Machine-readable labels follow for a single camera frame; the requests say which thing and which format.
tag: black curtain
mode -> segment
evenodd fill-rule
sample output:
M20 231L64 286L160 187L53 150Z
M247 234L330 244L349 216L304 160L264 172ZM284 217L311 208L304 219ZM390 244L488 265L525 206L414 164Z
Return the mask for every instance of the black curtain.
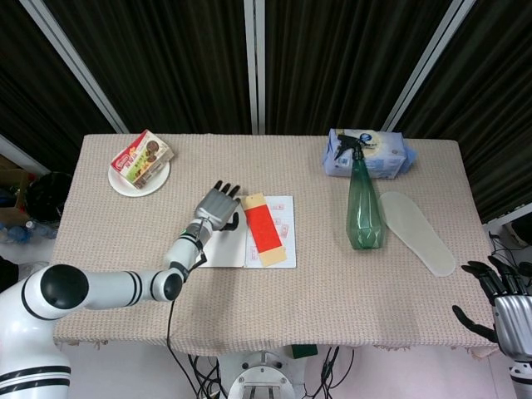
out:
M266 131L381 129L449 0L268 0Z
M484 221L532 202L532 2L476 2L395 130L460 143Z
M2 2L0 24L0 134L72 172L83 136L113 130L18 1Z
M241 0L46 4L131 131L250 133Z

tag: spray nozzle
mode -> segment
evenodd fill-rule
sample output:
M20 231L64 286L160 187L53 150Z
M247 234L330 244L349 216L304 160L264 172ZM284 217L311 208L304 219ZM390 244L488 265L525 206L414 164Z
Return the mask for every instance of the spray nozzle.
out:
M352 150L352 158L354 160L364 159L362 146L367 145L364 141L357 137L351 137L350 135L338 135L338 139L340 140L340 147L338 147L338 153L334 160L340 158L340 156L347 150Z

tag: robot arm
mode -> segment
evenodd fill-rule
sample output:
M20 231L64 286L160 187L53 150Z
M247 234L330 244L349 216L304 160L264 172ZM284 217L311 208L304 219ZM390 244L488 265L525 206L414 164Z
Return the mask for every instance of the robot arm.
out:
M494 329L475 324L458 306L452 310L458 320L473 333L499 344L500 351L514 361L510 377L518 399L532 399L532 297L521 277L497 258L488 257L499 275L482 262L462 266L480 281L493 307Z
M63 399L70 363L53 342L57 321L81 308L133 306L141 300L169 302L190 272L204 261L213 231L228 224L239 205L222 182L202 199L194 220L165 256L166 270L88 273L66 264L44 268L0 294L0 399Z

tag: woven fabric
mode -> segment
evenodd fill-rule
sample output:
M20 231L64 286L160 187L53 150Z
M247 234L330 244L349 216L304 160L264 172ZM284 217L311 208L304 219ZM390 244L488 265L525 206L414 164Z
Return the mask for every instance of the woven fabric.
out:
M325 137L160 135L176 153L170 177L152 195L127 198L107 169L130 135L90 135L81 150L53 263L92 272L161 268L195 206L220 179L244 194L292 195L296 269L198 269L176 301L171 341L199 355L292 343L436 344L479 347L451 306L491 325L479 284L459 267L434 277L387 231L384 248L354 251L345 232L349 180L327 177ZM458 145L409 140L419 158L407 175L374 180L379 193L411 197L458 264L485 259L487 239L471 197ZM81 311L61 320L59 340L165 341L168 303Z

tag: green spray bottle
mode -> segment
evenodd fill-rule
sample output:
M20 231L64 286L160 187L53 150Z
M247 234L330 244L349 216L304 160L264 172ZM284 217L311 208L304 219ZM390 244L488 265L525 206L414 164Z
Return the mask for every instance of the green spray bottle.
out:
M379 203L372 180L367 173L362 146L363 141L349 135L339 135L340 147L336 160L346 150L352 149L351 181L347 206L347 236L353 249L381 248L384 240Z

